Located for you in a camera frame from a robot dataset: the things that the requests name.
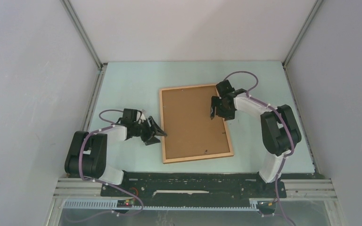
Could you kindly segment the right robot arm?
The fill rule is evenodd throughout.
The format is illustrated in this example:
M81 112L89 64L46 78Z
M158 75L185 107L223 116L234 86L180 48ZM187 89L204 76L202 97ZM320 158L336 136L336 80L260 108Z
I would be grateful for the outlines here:
M292 155L302 135L289 105L273 107L252 97L245 89L234 89L228 80L216 84L217 96L211 98L210 118L216 116L230 121L235 112L241 111L257 118L261 123L262 141L267 150L258 174L261 180L255 190L262 197L274 191L274 184L281 176L284 159Z

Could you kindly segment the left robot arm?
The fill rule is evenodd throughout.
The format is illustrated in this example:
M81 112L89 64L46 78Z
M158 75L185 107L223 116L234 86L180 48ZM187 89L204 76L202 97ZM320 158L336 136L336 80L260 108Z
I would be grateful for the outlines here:
M99 180L112 184L112 190L119 196L129 193L130 183L124 180L125 171L107 163L109 143L141 138L145 145L160 143L159 137L167 133L155 122L153 117L145 116L144 110L125 108L117 121L110 121L99 114L99 118L109 126L92 132L77 131L66 156L64 169L67 174L77 175L85 180Z

